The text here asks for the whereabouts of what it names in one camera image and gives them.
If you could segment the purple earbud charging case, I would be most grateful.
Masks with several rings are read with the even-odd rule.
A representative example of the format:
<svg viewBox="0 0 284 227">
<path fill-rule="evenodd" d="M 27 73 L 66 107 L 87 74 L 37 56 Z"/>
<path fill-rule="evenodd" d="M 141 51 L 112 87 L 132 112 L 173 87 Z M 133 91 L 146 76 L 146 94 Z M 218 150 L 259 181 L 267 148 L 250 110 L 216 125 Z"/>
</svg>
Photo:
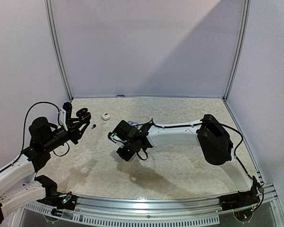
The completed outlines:
<svg viewBox="0 0 284 227">
<path fill-rule="evenodd" d="M 128 123 L 131 125 L 131 126 L 138 126 L 138 123 L 137 122 L 134 122 L 134 121 L 128 121 Z"/>
</svg>

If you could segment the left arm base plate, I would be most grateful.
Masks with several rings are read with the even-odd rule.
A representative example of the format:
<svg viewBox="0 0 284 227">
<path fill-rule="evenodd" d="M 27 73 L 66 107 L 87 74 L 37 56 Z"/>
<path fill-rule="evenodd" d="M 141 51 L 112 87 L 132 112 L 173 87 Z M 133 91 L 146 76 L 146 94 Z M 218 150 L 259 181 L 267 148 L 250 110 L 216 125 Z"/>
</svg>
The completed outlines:
<svg viewBox="0 0 284 227">
<path fill-rule="evenodd" d="M 59 194 L 49 198 L 37 200 L 37 202 L 55 207 L 57 210 L 74 211 L 77 205 L 78 196 L 72 193 Z"/>
</svg>

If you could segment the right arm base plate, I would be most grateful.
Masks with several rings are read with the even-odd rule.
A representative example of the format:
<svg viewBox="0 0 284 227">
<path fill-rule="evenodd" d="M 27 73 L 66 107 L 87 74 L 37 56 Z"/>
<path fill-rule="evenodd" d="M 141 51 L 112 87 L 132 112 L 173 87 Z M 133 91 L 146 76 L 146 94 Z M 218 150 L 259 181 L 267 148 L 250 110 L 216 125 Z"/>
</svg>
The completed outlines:
<svg viewBox="0 0 284 227">
<path fill-rule="evenodd" d="M 227 194 L 219 198 L 219 204 L 223 211 L 250 207 L 258 203 L 260 203 L 259 195 L 253 194 L 251 191 Z"/>
</svg>

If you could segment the black earbud case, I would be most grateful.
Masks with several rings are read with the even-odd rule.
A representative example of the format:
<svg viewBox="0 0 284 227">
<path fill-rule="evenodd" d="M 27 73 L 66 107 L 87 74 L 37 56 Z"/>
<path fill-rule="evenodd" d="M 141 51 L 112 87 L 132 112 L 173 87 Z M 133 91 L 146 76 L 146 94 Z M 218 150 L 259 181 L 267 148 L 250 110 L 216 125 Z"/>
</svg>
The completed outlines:
<svg viewBox="0 0 284 227">
<path fill-rule="evenodd" d="M 76 112 L 76 117 L 77 117 L 80 121 L 84 121 L 84 120 L 90 121 L 90 119 L 91 119 L 91 113 L 88 111 L 88 108 L 84 107 L 84 108 L 81 108 L 80 110 L 78 110 L 78 111 Z"/>
</svg>

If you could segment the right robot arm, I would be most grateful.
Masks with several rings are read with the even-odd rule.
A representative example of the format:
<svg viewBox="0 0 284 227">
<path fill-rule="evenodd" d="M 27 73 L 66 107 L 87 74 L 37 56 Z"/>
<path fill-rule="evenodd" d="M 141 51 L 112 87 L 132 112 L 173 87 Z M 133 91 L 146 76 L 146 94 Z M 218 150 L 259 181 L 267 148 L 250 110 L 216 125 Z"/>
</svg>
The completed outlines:
<svg viewBox="0 0 284 227">
<path fill-rule="evenodd" d="M 122 120 L 108 139 L 117 144 L 117 154 L 128 162 L 134 155 L 144 153 L 147 149 L 163 145 L 193 145 L 199 146 L 205 160 L 219 166 L 234 182 L 239 193 L 235 202 L 239 206 L 246 206 L 253 200 L 252 177 L 236 152 L 241 145 L 234 145 L 227 130 L 238 133 L 233 127 L 220 123 L 211 114 L 205 114 L 202 119 L 186 123 L 158 124 L 150 120 L 141 124 L 130 124 Z"/>
</svg>

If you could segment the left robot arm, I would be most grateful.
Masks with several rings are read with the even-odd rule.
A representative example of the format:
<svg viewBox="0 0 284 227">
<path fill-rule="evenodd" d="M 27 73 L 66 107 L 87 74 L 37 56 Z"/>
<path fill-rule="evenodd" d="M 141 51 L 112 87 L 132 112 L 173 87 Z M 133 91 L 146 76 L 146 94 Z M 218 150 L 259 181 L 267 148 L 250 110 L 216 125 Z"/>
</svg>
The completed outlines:
<svg viewBox="0 0 284 227">
<path fill-rule="evenodd" d="M 45 175 L 35 174 L 45 167 L 50 153 L 68 141 L 77 144 L 90 124 L 91 117 L 70 118 L 67 129 L 36 118 L 29 126 L 29 147 L 0 169 L 0 224 L 13 211 L 38 201 L 58 210 L 74 210 L 77 196 L 57 191 L 57 184 Z"/>
</svg>

